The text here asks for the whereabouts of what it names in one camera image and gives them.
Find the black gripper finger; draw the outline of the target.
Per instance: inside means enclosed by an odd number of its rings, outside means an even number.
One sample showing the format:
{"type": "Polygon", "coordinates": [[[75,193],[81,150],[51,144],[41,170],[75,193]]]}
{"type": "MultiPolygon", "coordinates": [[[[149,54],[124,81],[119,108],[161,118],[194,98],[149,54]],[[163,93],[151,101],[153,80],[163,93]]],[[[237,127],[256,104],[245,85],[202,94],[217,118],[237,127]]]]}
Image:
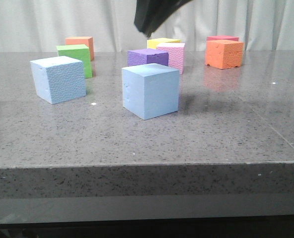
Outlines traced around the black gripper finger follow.
{"type": "Polygon", "coordinates": [[[137,0],[134,25],[150,38],[175,11],[190,0],[137,0]]]}

